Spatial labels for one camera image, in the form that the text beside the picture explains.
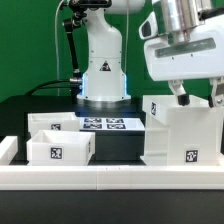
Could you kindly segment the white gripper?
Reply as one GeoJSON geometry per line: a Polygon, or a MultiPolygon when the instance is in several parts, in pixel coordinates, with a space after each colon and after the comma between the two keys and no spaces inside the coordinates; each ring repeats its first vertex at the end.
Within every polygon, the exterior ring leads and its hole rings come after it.
{"type": "Polygon", "coordinates": [[[206,19],[191,29],[189,42],[169,45],[166,35],[158,36],[155,13],[151,12],[139,35],[145,41],[149,75],[154,81],[170,80],[169,88],[179,105],[190,103],[182,80],[211,78],[209,106],[224,106],[224,15],[206,19]]]}

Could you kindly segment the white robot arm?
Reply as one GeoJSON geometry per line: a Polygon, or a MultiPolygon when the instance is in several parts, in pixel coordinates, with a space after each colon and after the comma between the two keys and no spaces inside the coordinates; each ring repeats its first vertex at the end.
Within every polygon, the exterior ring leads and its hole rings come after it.
{"type": "Polygon", "coordinates": [[[140,11],[146,2],[152,12],[139,27],[147,69],[155,81],[166,81],[185,106],[189,97],[183,82],[208,79],[209,104],[224,105],[224,6],[212,0],[85,0],[89,63],[82,96],[90,101],[120,101],[127,97],[121,71],[122,37],[105,21],[106,14],[140,11]]]}

